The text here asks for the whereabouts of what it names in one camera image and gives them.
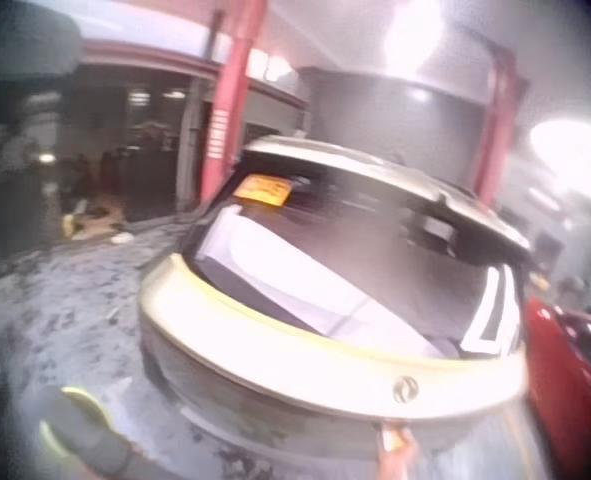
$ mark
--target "wet floor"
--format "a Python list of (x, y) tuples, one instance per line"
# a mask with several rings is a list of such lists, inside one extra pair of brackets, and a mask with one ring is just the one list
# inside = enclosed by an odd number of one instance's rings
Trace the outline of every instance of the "wet floor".
[[(40, 389), (75, 385), (97, 396), (116, 429), (147, 456), (187, 478), (374, 478), (371, 463), (285, 465), (220, 442), (192, 426), (144, 376), (135, 302), (138, 267), (185, 228), (163, 225), (137, 233), (125, 245), (105, 240), (60, 248), (24, 259), (0, 279), (0, 337), (8, 347), (15, 403), (27, 434), (35, 428), (31, 411)], [(543, 479), (537, 438), (524, 405), (517, 404), (490, 416), (451, 450), (421, 452), (410, 478)]]

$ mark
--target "red car lift post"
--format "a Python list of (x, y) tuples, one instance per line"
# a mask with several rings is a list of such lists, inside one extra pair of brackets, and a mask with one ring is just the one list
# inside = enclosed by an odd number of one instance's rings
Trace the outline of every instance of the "red car lift post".
[(236, 153), (242, 110), (248, 91), (248, 56), (259, 35), (268, 0), (238, 0), (234, 4), (237, 11), (233, 16), (233, 43), (217, 80), (206, 137), (200, 198), (202, 202), (215, 195)]
[(499, 187), (513, 138), (517, 72), (513, 52), (489, 42), (484, 43), (493, 61), (489, 78), (491, 98), (486, 106), (473, 191), (484, 205), (490, 206)]

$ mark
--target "car logo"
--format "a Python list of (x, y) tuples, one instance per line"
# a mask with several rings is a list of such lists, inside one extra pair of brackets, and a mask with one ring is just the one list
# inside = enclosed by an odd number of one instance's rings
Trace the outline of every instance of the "car logo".
[(400, 377), (393, 386), (393, 397), (399, 403), (409, 403), (417, 398), (419, 385), (413, 377)]

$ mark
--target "hand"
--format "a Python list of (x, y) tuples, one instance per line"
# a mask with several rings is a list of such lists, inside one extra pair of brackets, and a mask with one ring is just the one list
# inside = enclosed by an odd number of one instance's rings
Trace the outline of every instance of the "hand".
[(377, 480), (407, 480), (417, 444), (408, 429), (384, 427), (379, 436)]

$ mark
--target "car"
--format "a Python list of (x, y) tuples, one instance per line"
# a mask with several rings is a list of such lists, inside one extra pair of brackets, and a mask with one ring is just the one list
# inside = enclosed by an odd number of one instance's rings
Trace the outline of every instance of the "car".
[(559, 475), (591, 478), (591, 314), (531, 297), (526, 325), (528, 398)]
[(528, 257), (424, 173), (265, 137), (144, 268), (144, 365), (191, 422), (263, 455), (374, 459), (382, 424), (444, 450), (526, 390)]

